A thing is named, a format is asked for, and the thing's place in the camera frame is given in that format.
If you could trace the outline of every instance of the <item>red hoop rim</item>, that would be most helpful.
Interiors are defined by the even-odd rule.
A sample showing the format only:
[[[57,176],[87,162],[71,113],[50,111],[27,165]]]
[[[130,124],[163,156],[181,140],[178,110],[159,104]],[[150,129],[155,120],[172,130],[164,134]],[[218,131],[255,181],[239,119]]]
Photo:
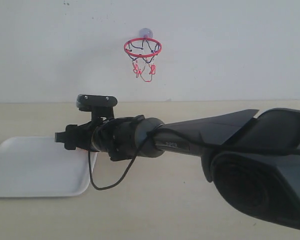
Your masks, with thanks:
[[[126,48],[128,44],[131,44],[131,43],[133,43],[133,42],[135,42],[135,41],[141,41],[141,40],[148,40],[148,41],[150,41],[150,42],[154,42],[154,43],[158,44],[158,45],[159,45],[159,50],[158,50],[158,51],[155,51],[154,53],[151,53],[151,54],[145,54],[145,55],[142,55],[142,54],[135,54],[135,53],[132,53],[132,52],[130,52],[130,51]],[[127,42],[124,44],[123,49],[124,49],[124,51],[125,51],[128,55],[130,55],[130,56],[133,56],[133,57],[136,57],[136,58],[150,58],[150,57],[153,57],[153,56],[155,56],[155,55],[158,55],[158,54],[161,52],[161,50],[162,50],[162,44],[161,44],[158,40],[155,40],[155,39],[153,39],[153,38],[149,38],[149,37],[138,37],[138,38],[133,38],[133,39],[127,41]]]

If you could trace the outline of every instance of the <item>robotic arm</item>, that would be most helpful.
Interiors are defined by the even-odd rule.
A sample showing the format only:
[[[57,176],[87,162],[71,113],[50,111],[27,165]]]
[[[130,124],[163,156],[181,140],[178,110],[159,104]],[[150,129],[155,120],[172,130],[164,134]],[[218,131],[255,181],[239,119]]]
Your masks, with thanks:
[[[113,96],[79,95],[77,107],[91,121],[55,134],[67,150],[107,152],[112,161],[156,158],[165,151],[201,158],[208,182],[235,209],[300,230],[300,110],[274,108],[254,116],[247,109],[164,124],[157,118],[115,118]]]

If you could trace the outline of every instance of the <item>white plastic tray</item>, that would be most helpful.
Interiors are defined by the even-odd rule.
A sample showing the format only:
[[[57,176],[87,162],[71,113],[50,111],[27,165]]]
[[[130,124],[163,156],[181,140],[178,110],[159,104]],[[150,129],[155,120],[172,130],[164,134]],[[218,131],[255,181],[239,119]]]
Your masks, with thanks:
[[[91,153],[92,169],[97,153]],[[70,197],[89,186],[88,152],[53,137],[13,137],[0,145],[0,198]]]

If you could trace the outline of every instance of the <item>mini basketball hoop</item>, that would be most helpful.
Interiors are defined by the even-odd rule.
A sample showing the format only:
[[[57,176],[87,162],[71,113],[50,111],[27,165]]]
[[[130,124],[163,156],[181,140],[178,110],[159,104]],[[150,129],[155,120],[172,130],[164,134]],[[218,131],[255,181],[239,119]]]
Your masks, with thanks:
[[[144,82],[151,82],[156,74],[155,58],[161,52],[162,45],[150,37],[138,37],[127,41],[124,51],[132,59],[132,70],[135,77],[141,77]]]

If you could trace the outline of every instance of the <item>wire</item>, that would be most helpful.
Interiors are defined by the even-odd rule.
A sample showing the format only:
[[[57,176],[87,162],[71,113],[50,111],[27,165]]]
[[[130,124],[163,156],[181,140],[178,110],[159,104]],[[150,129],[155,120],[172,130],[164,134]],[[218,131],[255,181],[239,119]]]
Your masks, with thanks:
[[[187,140],[191,144],[194,144],[194,145],[197,145],[200,147],[204,147],[204,148],[214,149],[217,151],[230,151],[230,152],[236,152],[236,153],[257,154],[257,155],[277,155],[277,156],[298,155],[298,156],[300,156],[300,149],[295,149],[295,148],[287,148],[287,149],[283,149],[283,148],[253,148],[253,147],[243,147],[243,146],[212,144],[212,143],[206,143],[203,140],[197,141],[197,140],[191,139],[187,135],[185,135],[181,132],[178,132],[176,130],[173,130],[173,129],[156,128],[155,130],[148,132],[147,137],[142,141],[142,143],[136,149],[133,158],[129,162],[128,166],[126,167],[126,169],[125,169],[124,173],[122,174],[122,176],[120,177],[120,179],[112,185],[105,186],[105,187],[98,187],[95,184],[95,182],[93,180],[93,176],[92,176],[91,151],[89,151],[88,152],[88,164],[89,164],[89,175],[90,175],[91,185],[98,191],[108,190],[108,189],[114,188],[117,185],[119,185],[126,177],[131,166],[134,164],[134,162],[138,156],[138,153],[143,148],[143,146],[146,144],[146,142],[150,138],[154,137],[155,135],[157,135],[159,133],[174,134],[179,138]]]

